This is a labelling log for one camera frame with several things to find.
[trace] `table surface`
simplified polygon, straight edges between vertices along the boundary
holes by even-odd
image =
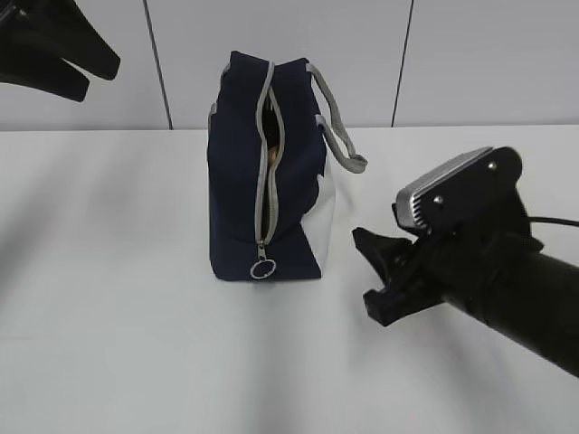
[[[0,432],[575,434],[579,381],[458,310],[370,320],[350,231],[401,235],[396,192],[482,146],[523,156],[530,214],[579,218],[579,127],[351,133],[326,276],[260,284],[211,271],[206,132],[0,134]]]

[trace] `bag handle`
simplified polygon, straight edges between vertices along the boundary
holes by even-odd
[[[225,65],[225,68],[223,68],[223,71],[221,72],[221,77],[219,79],[219,85],[220,87],[223,86],[223,77],[225,77],[225,74],[227,72],[229,72],[229,69],[232,67],[231,63],[227,63]],[[209,134],[211,134],[211,118],[213,117],[213,115],[217,113],[217,101],[215,101],[211,107],[209,108],[209,116],[207,116],[207,130],[209,132]]]
[[[316,115],[316,123],[322,127],[324,138],[326,139],[327,145],[332,151],[332,154],[340,163],[340,165],[347,171],[352,172],[353,174],[363,173],[365,171],[365,167],[368,165],[368,162],[363,156],[356,153],[354,143],[352,142],[350,135],[348,135],[346,127],[344,127],[344,122],[342,121],[340,110],[337,107],[336,99],[334,98],[334,95],[329,89],[326,81],[324,80],[322,73],[311,63],[306,65],[306,71],[311,73],[311,75],[314,77],[316,84],[318,85],[319,89],[324,95],[324,98],[326,99],[327,104],[329,105],[331,128],[327,124],[326,118],[324,118],[322,115]],[[344,145],[346,145],[347,156],[345,156],[340,149],[332,129],[336,132],[336,135],[340,137],[340,140],[342,140]]]

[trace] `bag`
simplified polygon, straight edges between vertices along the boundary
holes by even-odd
[[[320,114],[312,76],[348,156]],[[275,66],[232,52],[209,115],[210,260],[217,278],[321,278],[335,202],[324,137],[345,169],[364,172],[366,160],[307,59]]]

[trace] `zipper pull ring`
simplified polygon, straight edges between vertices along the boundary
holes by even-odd
[[[257,243],[257,262],[252,265],[250,275],[255,280],[263,280],[271,276],[278,264],[273,259],[268,259],[265,253],[265,241],[261,240]]]

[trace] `open zipper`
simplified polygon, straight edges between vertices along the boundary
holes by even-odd
[[[271,239],[273,238],[280,216],[280,203],[278,199],[275,174],[280,165],[280,161],[283,158],[283,151],[285,149],[285,127],[283,125],[283,118],[281,116],[280,106],[275,98],[275,93],[271,87],[274,68],[275,65],[270,62],[255,112],[255,121],[261,138],[260,173],[258,176],[257,193],[255,195],[254,214],[257,261],[253,264],[251,269],[251,275],[255,279],[268,278],[277,268],[275,260],[268,259],[266,253],[266,247],[270,244]],[[268,136],[270,136],[271,140],[271,135],[266,134],[267,131],[264,128],[264,110],[266,112],[270,110],[270,112],[273,113],[278,128],[278,134],[273,135],[279,140],[279,143],[277,144],[278,150],[271,164],[269,162],[270,152],[268,147]],[[263,274],[256,274],[257,268],[262,265],[267,265],[268,268],[266,269],[266,272]]]

